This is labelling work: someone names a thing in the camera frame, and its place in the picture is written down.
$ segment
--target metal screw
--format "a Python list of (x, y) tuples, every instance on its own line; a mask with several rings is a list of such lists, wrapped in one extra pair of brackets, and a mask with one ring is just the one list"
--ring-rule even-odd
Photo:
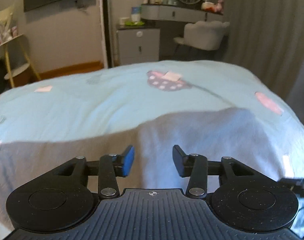
[(114, 188), (107, 187), (101, 190), (101, 194), (104, 196), (113, 196), (116, 194), (116, 190)]
[(205, 191), (200, 187), (193, 187), (189, 190), (189, 192), (194, 196), (201, 196), (205, 193)]

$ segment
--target drawer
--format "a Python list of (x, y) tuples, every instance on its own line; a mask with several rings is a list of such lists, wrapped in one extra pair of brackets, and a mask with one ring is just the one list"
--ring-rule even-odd
[(159, 17), (160, 21), (177, 21), (177, 11), (179, 8), (174, 6), (160, 6), (159, 7)]
[(158, 20), (195, 23), (205, 21), (204, 11), (172, 6), (160, 6)]
[(136, 63), (144, 63), (144, 62), (157, 62), (159, 61), (158, 56), (150, 56), (150, 57), (137, 57), (137, 58), (120, 58), (120, 65), (130, 65)]
[(179, 22), (189, 22), (189, 23), (205, 21), (205, 14), (206, 12), (204, 11), (178, 8), (176, 20)]
[(159, 6), (142, 4), (141, 18), (146, 20), (158, 20)]
[(159, 29), (119, 30), (120, 58), (159, 56)]
[(223, 22), (223, 15), (215, 13), (207, 13), (207, 22), (220, 21)]

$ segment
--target round black plate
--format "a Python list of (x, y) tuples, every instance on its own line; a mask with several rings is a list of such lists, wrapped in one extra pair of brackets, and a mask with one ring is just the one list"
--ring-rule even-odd
[(28, 231), (54, 232), (83, 220), (94, 205), (92, 193), (69, 177), (50, 183), (31, 181), (10, 194), (6, 209), (15, 227)]
[(223, 184), (213, 193), (211, 202), (221, 220), (248, 232), (289, 227), (298, 210), (292, 191), (274, 181), (250, 176)]

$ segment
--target green plate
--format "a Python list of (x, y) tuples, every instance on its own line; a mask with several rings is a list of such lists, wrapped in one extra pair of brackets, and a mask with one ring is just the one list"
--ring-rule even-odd
[(144, 22), (142, 22), (142, 21), (140, 21), (140, 22), (125, 22), (125, 25), (127, 25), (127, 26), (142, 26), (142, 25), (144, 25), (145, 23)]

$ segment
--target gray curtain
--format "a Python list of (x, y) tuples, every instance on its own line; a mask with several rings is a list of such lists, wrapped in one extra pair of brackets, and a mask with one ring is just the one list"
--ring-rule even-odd
[(243, 66), (283, 99), (304, 60), (304, 0), (225, 0), (224, 61)]

